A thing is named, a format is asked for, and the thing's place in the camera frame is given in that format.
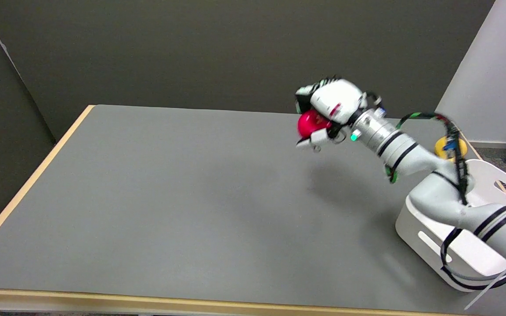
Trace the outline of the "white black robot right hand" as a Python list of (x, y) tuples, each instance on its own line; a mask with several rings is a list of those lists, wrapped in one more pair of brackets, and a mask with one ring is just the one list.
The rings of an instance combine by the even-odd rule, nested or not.
[(372, 91), (361, 91), (355, 84), (333, 76), (303, 86), (295, 92), (296, 110), (300, 114), (297, 148), (321, 150), (323, 144), (339, 144), (349, 138), (358, 118), (367, 111), (383, 118), (382, 98)]

